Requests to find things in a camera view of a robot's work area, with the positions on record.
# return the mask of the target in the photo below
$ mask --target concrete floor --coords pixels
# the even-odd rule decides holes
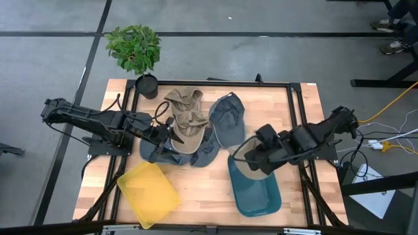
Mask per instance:
[[[0,0],[0,31],[96,31],[104,6],[105,0],[37,3]],[[368,22],[385,17],[385,13],[383,3],[325,0],[239,3],[113,0],[104,31],[116,26],[146,24],[156,31],[372,32]],[[315,82],[326,116],[344,105],[356,109],[359,119],[374,115],[403,90],[354,89],[349,80],[386,79],[411,62],[407,53],[385,56],[378,52],[377,45],[388,43],[389,39],[163,37],[162,40],[161,62],[153,72],[159,79],[214,77],[252,81],[261,73],[265,81]],[[92,41],[89,37],[0,37],[0,98],[3,100],[0,132],[4,133],[0,142],[27,150],[25,157],[1,156],[0,227],[31,223],[59,139],[59,133],[41,123],[43,102],[56,97],[72,100]],[[106,40],[102,38],[83,106],[100,107],[109,78],[135,78],[116,66],[113,58],[107,56],[105,45]],[[418,73],[409,79],[418,80]],[[405,114],[417,108],[417,102],[417,92],[410,91],[376,121],[399,128]],[[404,130],[416,128],[417,115],[418,112],[408,116]],[[391,130],[371,125],[362,127],[361,131]],[[74,130],[73,135],[86,133]],[[342,138],[345,141],[338,149],[356,145],[348,137]],[[86,153],[87,147],[70,141],[45,223],[71,220]],[[402,149],[385,154],[365,149],[364,153],[370,166],[383,175],[413,172],[418,166],[418,158]],[[355,164],[359,166],[362,161],[358,158]],[[359,218],[348,216],[352,225],[362,227]]]

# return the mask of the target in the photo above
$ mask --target potted plant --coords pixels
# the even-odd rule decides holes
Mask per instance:
[[[109,44],[109,56],[118,59],[118,66],[127,72],[134,71],[140,77],[135,83],[135,89],[147,99],[158,95],[158,80],[151,74],[154,63],[159,61],[159,42],[161,39],[147,26],[132,25],[125,29],[115,28],[110,34],[104,35]]]

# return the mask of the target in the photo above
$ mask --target yellow tray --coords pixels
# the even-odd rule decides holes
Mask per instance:
[[[118,179],[118,185],[145,229],[180,203],[177,192],[156,164],[139,163]]]

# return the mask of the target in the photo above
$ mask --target wooden tabletop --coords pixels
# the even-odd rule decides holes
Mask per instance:
[[[102,109],[108,107],[118,93],[121,93],[120,99],[122,99],[126,82],[127,80],[124,79],[109,80],[106,93],[104,94]],[[323,120],[324,116],[316,84],[301,84],[301,87],[308,122],[317,123]],[[146,112],[153,116],[157,105],[174,88],[176,86],[159,86],[158,96],[152,100],[147,100],[141,95],[138,100],[137,111]],[[291,129],[291,118],[285,88],[199,86],[199,89],[203,92],[201,110],[206,116],[209,108],[218,98],[231,91],[236,93],[246,109],[244,120],[247,136],[251,136],[255,130],[266,123],[271,124],[277,132]],[[130,94],[129,97],[128,107],[131,107],[133,94]],[[296,93],[293,94],[293,97],[294,101],[297,102]],[[298,122],[300,123],[297,107],[296,103],[295,109]],[[170,112],[167,112],[159,117],[159,120],[164,121],[169,115]],[[181,201],[180,205],[159,223],[267,227],[306,226],[302,189],[297,166],[286,164],[274,172],[282,199],[279,211],[260,217],[245,217],[236,208],[227,167],[227,157],[227,151],[222,149],[215,160],[204,168],[195,168],[188,164],[185,166],[159,164],[161,170],[179,194]],[[109,160],[109,156],[100,156],[87,166],[74,211],[74,219],[83,216],[102,193]],[[127,160],[126,171],[132,169],[141,161],[139,138],[136,138],[133,153]],[[335,168],[326,161],[316,161],[315,163],[322,197],[338,218],[347,224],[346,210]],[[310,198],[313,219],[315,223],[318,223],[315,200],[312,195],[310,195]],[[113,193],[109,196],[105,218],[110,217],[112,203]],[[120,223],[138,223],[123,195],[120,198],[116,221]]]

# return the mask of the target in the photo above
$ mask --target teal tray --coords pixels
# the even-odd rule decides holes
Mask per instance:
[[[274,173],[263,180],[251,180],[239,171],[234,159],[228,157],[236,207],[247,217],[274,213],[280,209],[281,196]]]

